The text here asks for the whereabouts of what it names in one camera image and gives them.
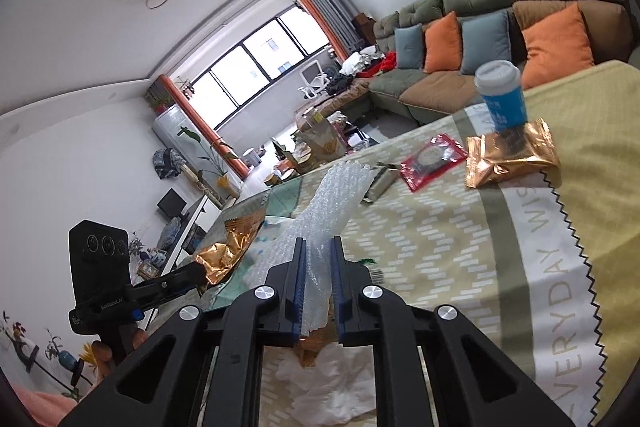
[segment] vase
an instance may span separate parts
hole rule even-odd
[[[232,198],[236,198],[237,200],[240,197],[240,189],[236,187],[236,184],[233,181],[231,181],[228,173],[224,176],[220,176],[220,178],[218,178],[216,181],[216,185],[218,185],[218,187],[220,188],[224,188],[227,192],[229,192]]]
[[[64,367],[67,371],[73,372],[76,367],[76,363],[78,361],[76,358],[68,351],[63,350],[58,353],[58,362],[62,367]]]

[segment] zigzag fabric edge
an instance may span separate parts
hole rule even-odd
[[[604,366],[607,363],[607,355],[604,352],[604,347],[605,346],[604,346],[604,344],[602,344],[600,342],[600,340],[602,338],[602,332],[600,331],[600,325],[602,324],[602,317],[600,317],[600,313],[599,313],[600,305],[596,302],[596,292],[593,289],[593,285],[595,283],[595,279],[591,276],[591,269],[593,268],[593,266],[591,266],[591,263],[589,263],[588,258],[584,253],[584,247],[580,243],[580,236],[578,236],[577,231],[575,230],[574,226],[572,225],[571,220],[569,220],[569,215],[564,210],[564,203],[562,203],[562,201],[560,201],[560,194],[558,194],[558,192],[556,192],[556,188],[551,184],[551,181],[549,181],[549,179],[547,178],[546,172],[542,171],[542,174],[544,176],[544,181],[546,182],[548,187],[551,188],[551,193],[556,197],[556,203],[560,207],[560,213],[564,216],[564,222],[567,224],[567,228],[569,230],[571,230],[571,235],[575,239],[575,246],[580,249],[580,257],[582,257],[582,259],[583,259],[582,262],[587,266],[587,269],[588,269],[587,270],[587,278],[591,281],[591,284],[589,285],[589,292],[593,296],[593,298],[591,298],[591,305],[595,308],[595,311],[593,312],[593,318],[595,318],[597,320],[597,322],[598,322],[598,325],[594,329],[594,333],[596,333],[597,336],[598,336],[598,340],[596,341],[596,346],[598,346],[600,348],[600,356],[602,357],[602,363],[600,364],[600,367],[599,367],[599,370],[600,370],[601,374],[600,374],[600,378],[598,378],[598,380],[596,381],[596,385],[598,386],[598,390],[593,395],[593,399],[595,400],[596,403],[591,408],[591,414],[593,414],[593,418],[589,422],[589,426],[593,427],[593,420],[596,418],[596,416],[598,414],[598,412],[596,411],[596,407],[600,403],[600,391],[602,389],[602,378],[606,374],[606,370],[605,370]]]

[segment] bubble wrap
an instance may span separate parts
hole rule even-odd
[[[331,296],[330,240],[340,235],[375,171],[357,162],[334,165],[322,179],[309,206],[294,219],[268,251],[256,258],[244,282],[249,288],[264,284],[272,266],[291,261],[297,237],[306,239],[306,285],[302,334],[327,323]]]

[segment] white cup lid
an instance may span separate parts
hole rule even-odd
[[[520,70],[508,60],[492,60],[476,70],[475,84],[481,94],[504,94],[520,85]]]

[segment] red snack packet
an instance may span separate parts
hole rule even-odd
[[[466,151],[446,134],[438,134],[413,156],[400,164],[400,175],[415,192],[466,160]]]

